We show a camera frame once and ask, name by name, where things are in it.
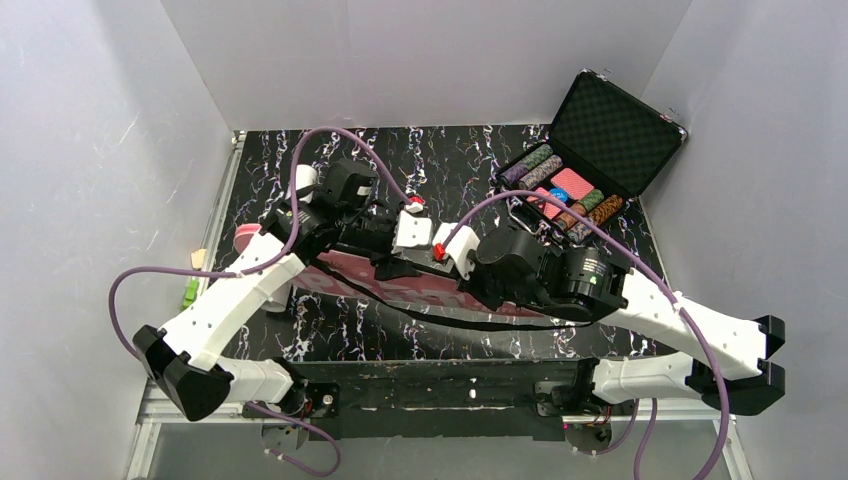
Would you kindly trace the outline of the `pink racket bag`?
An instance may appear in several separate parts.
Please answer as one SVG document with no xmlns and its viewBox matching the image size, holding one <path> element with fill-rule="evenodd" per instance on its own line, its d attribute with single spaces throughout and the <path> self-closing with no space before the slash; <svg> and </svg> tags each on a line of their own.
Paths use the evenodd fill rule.
<svg viewBox="0 0 848 480">
<path fill-rule="evenodd" d="M 456 282 L 447 277 L 423 273 L 419 277 L 380 281 L 375 278 L 375 267 L 365 257 L 331 251 L 320 255 L 319 259 L 343 278 L 335 279 L 309 266 L 292 284 L 317 293 L 361 298 L 365 295 L 357 293 L 355 288 L 363 287 L 392 305 L 423 306 L 431 314 L 437 307 L 490 312 L 470 294 L 457 291 Z"/>
</svg>

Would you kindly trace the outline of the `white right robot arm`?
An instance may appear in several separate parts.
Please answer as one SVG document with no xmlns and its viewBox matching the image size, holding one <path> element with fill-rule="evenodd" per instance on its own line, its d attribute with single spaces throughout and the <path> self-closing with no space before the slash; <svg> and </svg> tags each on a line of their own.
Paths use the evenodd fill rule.
<svg viewBox="0 0 848 480">
<path fill-rule="evenodd" d="M 545 245 L 513 227 L 478 236 L 463 226 L 445 250 L 458 263 L 460 289 L 491 310 L 512 303 L 580 325 L 631 330 L 673 350 L 593 360 L 565 393 L 568 400 L 689 398 L 719 409 L 724 388 L 730 413 L 755 416 L 786 393 L 785 370 L 770 360 L 785 343 L 777 317 L 738 319 L 680 293 L 667 297 L 620 253 Z"/>
</svg>

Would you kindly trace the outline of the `white shuttlecock tube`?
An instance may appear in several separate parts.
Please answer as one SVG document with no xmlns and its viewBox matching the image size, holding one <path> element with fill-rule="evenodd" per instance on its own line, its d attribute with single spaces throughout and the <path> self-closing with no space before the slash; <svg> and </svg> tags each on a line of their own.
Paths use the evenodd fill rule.
<svg viewBox="0 0 848 480">
<path fill-rule="evenodd" d="M 309 203 L 312 194 L 306 193 L 306 190 L 309 187 L 314 187 L 317 182 L 318 171 L 310 165 L 299 164 L 295 174 L 295 188 L 298 191 L 298 200 Z M 293 286 L 290 283 L 283 284 L 269 296 L 261 306 L 261 309 L 272 314 L 284 312 L 287 309 L 292 289 Z"/>
</svg>

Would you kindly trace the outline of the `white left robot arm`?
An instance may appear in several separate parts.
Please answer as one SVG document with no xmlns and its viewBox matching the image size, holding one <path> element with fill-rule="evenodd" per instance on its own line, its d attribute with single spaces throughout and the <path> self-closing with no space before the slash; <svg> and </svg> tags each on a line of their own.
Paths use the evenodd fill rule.
<svg viewBox="0 0 848 480">
<path fill-rule="evenodd" d="M 343 160 L 321 181 L 290 176 L 284 196 L 258 233 L 187 309 L 160 327 L 142 326 L 132 338 L 149 377 L 189 421 L 227 402 L 280 404 L 296 383 L 282 360 L 237 360 L 223 350 L 273 294 L 331 250 L 345 227 L 367 211 L 377 175 Z"/>
</svg>

